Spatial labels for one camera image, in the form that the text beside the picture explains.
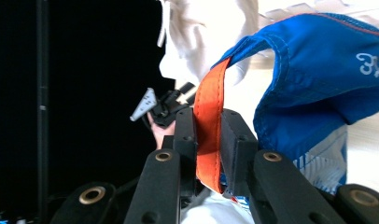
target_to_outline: blue cloth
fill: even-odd
[[[301,14],[241,39],[218,62],[272,49],[273,80],[256,108],[260,148],[316,187],[345,183],[347,125],[379,111],[379,29],[345,15]]]

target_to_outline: dark pole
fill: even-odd
[[[37,170],[39,223],[48,222],[48,77],[49,8],[48,0],[36,1],[37,36]]]

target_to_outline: crumpled fabric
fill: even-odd
[[[210,189],[204,189],[201,194],[205,195],[201,196],[200,202],[182,211],[181,224],[254,224],[251,214],[232,199],[224,198]]]
[[[158,45],[165,55],[163,77],[198,85],[226,49],[258,31],[257,0],[160,0],[162,28]],[[240,82],[249,59],[230,68],[227,86]]]

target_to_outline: brass ring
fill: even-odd
[[[155,156],[155,159],[157,161],[169,161],[170,159],[172,159],[172,157],[173,157],[172,153],[164,151],[164,152],[158,153]]]
[[[368,206],[368,207],[376,207],[379,206],[379,200],[372,194],[367,191],[361,189],[352,189],[350,190],[350,197],[359,204]]]
[[[92,204],[99,202],[105,196],[105,188],[101,186],[93,187],[85,190],[79,195],[79,202],[82,204]]]
[[[265,152],[263,154],[263,157],[267,161],[281,161],[282,156],[280,156],[278,153],[275,152]]]

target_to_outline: orange fabric loop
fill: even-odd
[[[210,70],[201,81],[195,95],[194,117],[198,137],[196,174],[210,189],[222,193],[220,136],[221,113],[224,106],[225,70],[228,58]]]

